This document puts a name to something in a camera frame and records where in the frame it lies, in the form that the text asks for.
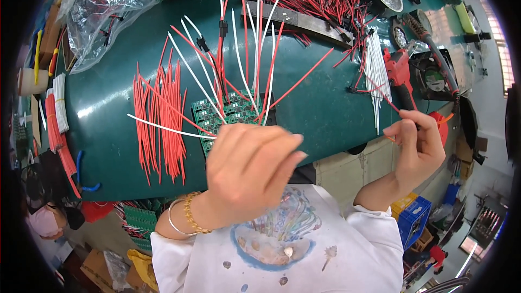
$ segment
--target cooling fan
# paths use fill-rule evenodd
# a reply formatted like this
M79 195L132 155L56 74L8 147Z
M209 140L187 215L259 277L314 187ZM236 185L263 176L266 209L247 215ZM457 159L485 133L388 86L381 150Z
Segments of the cooling fan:
M441 55L454 74L454 67L447 49L440 49ZM409 71L415 76L424 100L456 101L441 74L431 51L417 53L409 59Z

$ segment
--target clear plastic bag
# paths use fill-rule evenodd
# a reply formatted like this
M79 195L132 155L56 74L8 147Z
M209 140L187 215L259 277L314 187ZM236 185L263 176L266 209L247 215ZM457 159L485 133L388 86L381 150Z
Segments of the clear plastic bag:
M58 19L65 16L69 47L78 58L70 74L98 63L121 30L158 0L62 0Z
M443 204L440 207L436 208L435 211L429 217L430 222L437 222L440 219L448 216L452 213L453 206L449 204Z
M107 263L108 273L112 278L114 291L119 292L126 288L132 288L126 280L130 266L123 261L123 257L110 250L103 251L103 255Z

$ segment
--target hand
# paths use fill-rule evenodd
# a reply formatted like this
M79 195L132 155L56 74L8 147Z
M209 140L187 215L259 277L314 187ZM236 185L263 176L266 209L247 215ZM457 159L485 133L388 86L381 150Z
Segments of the hand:
M276 208L297 164L307 157L295 151L302 140L278 126L224 125L206 162L208 191L198 203L210 205L221 226Z
M57 238L61 237L63 235L63 231L60 231L58 233L56 233L55 235L53 236L40 236L42 239L44 240L56 240Z
M445 160L436 120L419 111L400 110L402 120L383 130L402 145L395 176L404 192L411 192L428 179Z

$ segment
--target gold bracelet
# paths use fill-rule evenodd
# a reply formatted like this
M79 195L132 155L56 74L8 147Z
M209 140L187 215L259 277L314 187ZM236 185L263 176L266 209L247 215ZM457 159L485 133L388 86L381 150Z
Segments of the gold bracelet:
M192 192L192 193L189 193L188 195L186 195L186 198L185 198L186 219L188 220L188 223L190 223L192 225L192 227L195 229L196 233L202 233L202 234L212 233L212 230L205 230L202 227L200 227L199 225L197 225L197 223L194 221L194 218L192 217L192 211L190 210L190 204L192 203L192 199L195 196L198 196L200 194L201 194L201 192Z

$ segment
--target silver bangle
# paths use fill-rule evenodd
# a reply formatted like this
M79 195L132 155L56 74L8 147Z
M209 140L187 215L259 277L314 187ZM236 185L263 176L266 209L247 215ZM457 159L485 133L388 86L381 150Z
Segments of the silver bangle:
M183 231L180 231L178 228L176 228L176 226L173 224L172 222L172 216L170 215L170 212L172 211L172 206L174 206L175 204L179 203L180 201L185 201L184 199L178 199L178 200L174 200L171 204L170 204L170 207L168 208L168 221L170 222L170 225L172 225L173 229L176 230L177 232L181 233L182 235L186 235L186 236L194 236L197 234L197 232L195 233L185 233Z

